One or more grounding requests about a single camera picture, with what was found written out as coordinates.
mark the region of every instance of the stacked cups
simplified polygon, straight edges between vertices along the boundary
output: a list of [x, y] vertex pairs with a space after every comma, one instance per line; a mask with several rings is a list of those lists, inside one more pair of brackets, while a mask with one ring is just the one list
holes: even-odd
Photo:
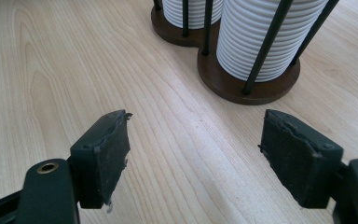
[[[294, 0], [256, 82], [272, 80], [286, 70], [327, 1]], [[247, 80], [279, 3], [280, 0], [225, 2], [216, 56], [229, 74]]]
[[[183, 0], [162, 0], [164, 16], [167, 21], [179, 28], [183, 28]], [[223, 0], [213, 0], [212, 24], [222, 15]], [[188, 0], [188, 28], [200, 29], [204, 27], [205, 0]]]

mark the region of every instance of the wooden base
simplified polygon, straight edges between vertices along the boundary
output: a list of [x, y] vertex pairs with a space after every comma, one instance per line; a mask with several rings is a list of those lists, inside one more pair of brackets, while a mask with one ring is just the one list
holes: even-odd
[[211, 27], [210, 53], [202, 55], [204, 29], [189, 30], [189, 36], [182, 36], [182, 29], [171, 25], [164, 17], [163, 9], [151, 12], [153, 28], [164, 40], [179, 46], [197, 47], [198, 69], [202, 81], [217, 95], [237, 104], [263, 105], [283, 97], [295, 85], [300, 74], [300, 62], [290, 65], [282, 75], [267, 81], [256, 82], [252, 91], [244, 95], [241, 91], [246, 82], [227, 73], [217, 61], [216, 48], [219, 36], [220, 21]]

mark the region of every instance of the tabletop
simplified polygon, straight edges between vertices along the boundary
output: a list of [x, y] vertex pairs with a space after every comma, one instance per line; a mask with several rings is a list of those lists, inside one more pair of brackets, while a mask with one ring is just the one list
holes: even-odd
[[82, 223], [332, 223], [301, 208], [257, 147], [266, 109], [358, 158], [358, 1], [340, 1], [301, 56], [296, 85], [237, 105], [200, 79], [196, 48], [153, 30], [152, 0], [0, 1], [0, 198], [102, 115], [126, 109], [131, 151], [113, 212]]

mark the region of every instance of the light wood surface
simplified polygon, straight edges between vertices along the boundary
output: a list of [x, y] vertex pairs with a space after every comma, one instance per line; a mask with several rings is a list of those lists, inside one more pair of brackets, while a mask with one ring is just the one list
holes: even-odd
[[272, 104], [232, 104], [200, 80], [197, 49], [153, 31], [152, 0], [0, 1], [0, 198], [32, 165], [69, 157], [102, 115], [129, 122], [114, 209], [82, 223], [332, 223], [302, 209], [260, 153], [266, 109], [304, 120], [358, 158], [358, 1], [338, 3]]

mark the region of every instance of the vertical post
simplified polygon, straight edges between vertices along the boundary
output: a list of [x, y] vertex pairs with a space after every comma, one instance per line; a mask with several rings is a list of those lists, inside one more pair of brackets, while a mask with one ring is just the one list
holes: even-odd
[[153, 0], [154, 4], [155, 4], [155, 10], [156, 11], [160, 11], [161, 10], [161, 5], [159, 4], [159, 0]]
[[263, 63], [266, 60], [267, 55], [269, 54], [269, 49], [271, 48], [272, 43], [275, 40], [275, 37], [277, 36], [279, 30], [281, 29], [281, 25], [292, 3], [293, 0], [281, 0], [280, 4], [278, 5], [274, 18], [272, 19], [271, 25], [268, 28], [266, 38], [264, 39], [263, 44], [261, 45], [260, 51], [258, 51], [254, 66], [252, 67], [248, 80], [246, 80], [245, 87], [242, 90], [243, 94], [248, 95], [251, 93], [251, 89], [255, 83], [255, 79], [257, 78], [261, 66], [263, 66]]
[[333, 11], [334, 7], [338, 3], [339, 0], [329, 0], [324, 7], [324, 10], [322, 11], [321, 15], [319, 15], [318, 19], [315, 23], [313, 23], [312, 27], [310, 27], [310, 31], [308, 32], [307, 36], [305, 37], [304, 41], [302, 42], [300, 48], [298, 48], [297, 53], [295, 57], [293, 58], [291, 65], [295, 65], [298, 58], [301, 56], [304, 49], [308, 46], [312, 38], [316, 35], [316, 33], [319, 31], [321, 26], [324, 24], [324, 21], [327, 19], [327, 17], [330, 15], [331, 11]]
[[188, 37], [188, 0], [182, 1], [183, 10], [183, 37]]
[[204, 56], [207, 56], [209, 54], [209, 45], [211, 42], [212, 9], [213, 9], [213, 0], [206, 0], [205, 19], [204, 19], [204, 40], [203, 40], [203, 48], [202, 48], [202, 55]]

